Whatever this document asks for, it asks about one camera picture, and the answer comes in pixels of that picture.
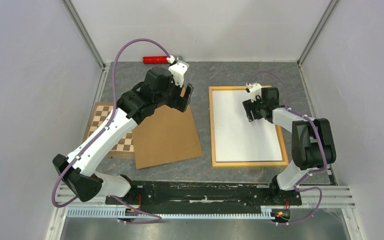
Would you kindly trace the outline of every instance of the gray table surface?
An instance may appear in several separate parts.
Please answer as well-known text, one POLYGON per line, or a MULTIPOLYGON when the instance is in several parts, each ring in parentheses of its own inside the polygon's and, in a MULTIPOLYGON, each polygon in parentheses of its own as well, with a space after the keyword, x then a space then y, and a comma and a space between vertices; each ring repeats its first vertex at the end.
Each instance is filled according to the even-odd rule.
MULTIPOLYGON (((289 105, 295 111, 311 115, 298 66, 294 62, 188 62, 185 83, 191 83, 194 91, 190 107, 195 120, 203 156, 172 162, 164 165, 136 169, 133 158, 105 158, 97 168, 98 172, 111 175, 125 174, 132 180, 142 181, 196 181, 196 182, 243 182, 269 183, 273 176, 281 173, 284 167, 212 167, 210 141, 210 86, 244 86, 260 70, 271 71, 283 78, 289 91, 289 105)), ((106 79, 101 102, 112 102, 111 65, 106 79)), ((155 65, 141 62, 119 62, 116 69, 117 98, 136 83, 144 80, 147 70, 155 65)), ((253 82, 278 87, 280 104, 285 94, 276 78, 261 74, 253 82)), ((291 134, 283 130, 286 150, 291 160, 291 134)), ((327 173, 315 174, 304 183, 328 184, 327 173)))

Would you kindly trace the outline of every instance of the gray floor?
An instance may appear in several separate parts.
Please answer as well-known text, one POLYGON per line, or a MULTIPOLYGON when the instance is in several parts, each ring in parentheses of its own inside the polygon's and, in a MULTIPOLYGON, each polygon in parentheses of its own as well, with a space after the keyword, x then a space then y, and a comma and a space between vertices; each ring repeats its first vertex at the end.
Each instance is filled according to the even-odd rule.
MULTIPOLYGON (((309 214, 293 209, 292 221, 309 214)), ((161 223, 124 225, 111 218, 67 218, 62 240, 349 240, 341 209, 319 209, 313 218, 278 226, 269 220, 166 219, 161 223)))
MULTIPOLYGON (((267 70, 278 74, 289 90, 289 105, 299 113, 310 114, 298 66, 293 62, 189 62, 185 75, 186 83, 194 86, 190 107, 201 142, 203 156, 169 164, 136 169, 132 158, 105 158, 97 170, 111 175, 125 174, 132 180, 143 181, 202 181, 202 182, 247 182, 269 183, 283 167, 212 167, 210 142, 210 114, 208 87, 243 86, 254 73, 267 70)), ((147 70, 153 65, 141 62, 120 62, 117 64, 117 98, 144 80, 147 70)), ((111 69, 105 82, 101 102, 112 102, 111 69)), ((278 87, 281 104, 285 94, 282 85, 274 77, 263 74, 256 80, 264 85, 278 87)), ((291 134, 283 130, 289 160, 291 160, 291 134)), ((305 183, 328 184, 327 173, 315 174, 305 183)))

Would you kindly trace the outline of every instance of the white wall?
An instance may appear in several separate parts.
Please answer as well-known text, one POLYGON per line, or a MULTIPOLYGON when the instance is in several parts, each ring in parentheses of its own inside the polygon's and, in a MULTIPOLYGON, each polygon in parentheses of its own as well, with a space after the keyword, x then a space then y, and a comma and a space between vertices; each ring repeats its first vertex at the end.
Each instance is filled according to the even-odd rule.
POLYGON ((82 140, 99 73, 61 1, 0 1, 0 240, 45 237, 52 159, 82 140))
POLYGON ((384 1, 339 2, 303 65, 318 117, 330 120, 336 176, 367 239, 384 239, 384 1))
MULTIPOLYGON (((296 61, 329 0, 72 0, 106 62, 150 38, 187 61, 296 61)), ((120 61, 162 55, 150 43, 120 61)))

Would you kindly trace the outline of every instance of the wooden frame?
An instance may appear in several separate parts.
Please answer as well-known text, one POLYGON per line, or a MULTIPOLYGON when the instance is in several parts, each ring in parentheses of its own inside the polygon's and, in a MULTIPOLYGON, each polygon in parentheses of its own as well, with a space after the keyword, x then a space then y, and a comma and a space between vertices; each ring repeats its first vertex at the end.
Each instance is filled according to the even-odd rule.
POLYGON ((289 164, 286 152, 282 128, 276 125, 277 139, 280 143, 282 161, 237 161, 237 162, 216 162, 216 136, 214 131, 213 91, 245 90, 245 86, 210 86, 209 93, 209 121, 211 134, 211 160, 213 167, 286 167, 289 164))

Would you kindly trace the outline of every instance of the black mounting plate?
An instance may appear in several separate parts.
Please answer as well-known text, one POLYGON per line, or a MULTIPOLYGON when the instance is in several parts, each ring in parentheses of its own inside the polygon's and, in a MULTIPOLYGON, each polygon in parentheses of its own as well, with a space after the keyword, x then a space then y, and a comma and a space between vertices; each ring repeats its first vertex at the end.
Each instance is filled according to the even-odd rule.
MULTIPOLYGON (((271 194, 268 184, 132 181, 130 191, 122 199, 138 205, 136 197, 140 195, 140 209, 159 214, 258 214, 261 206, 285 205, 273 201, 271 194)), ((302 205, 300 193, 296 192, 296 196, 289 200, 289 205, 302 205)), ((110 196, 105 204, 121 205, 110 196)))

